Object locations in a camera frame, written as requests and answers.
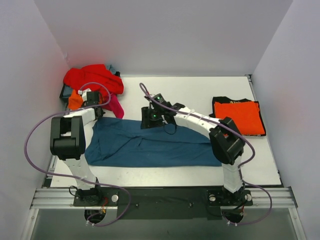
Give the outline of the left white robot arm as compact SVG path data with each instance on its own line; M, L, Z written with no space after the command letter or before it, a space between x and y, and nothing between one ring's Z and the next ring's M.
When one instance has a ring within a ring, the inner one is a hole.
M103 193L95 185L97 178L91 172L84 157L86 137L84 127L104 115L99 106L102 103L101 94L86 89L81 95L82 109L65 116L51 119L50 151L63 161L76 179L75 196L85 200L91 206L98 206L103 200Z

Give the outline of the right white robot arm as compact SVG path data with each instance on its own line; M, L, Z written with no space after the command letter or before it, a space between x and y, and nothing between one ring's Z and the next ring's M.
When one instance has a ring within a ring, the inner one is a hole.
M240 191L244 189L238 167L245 141L238 136L240 132L234 121L229 117L219 120L202 115L181 103L172 105L160 93L144 98L149 105L141 108L142 129L172 124L193 130L210 140L213 155L222 164L223 199L229 205L236 204L241 199Z

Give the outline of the teal blue t shirt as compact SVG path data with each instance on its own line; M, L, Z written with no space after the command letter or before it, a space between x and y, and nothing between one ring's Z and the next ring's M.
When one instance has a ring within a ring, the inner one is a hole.
M210 140L186 127L141 129L138 120L103 117L92 127L89 165L125 168L219 167Z

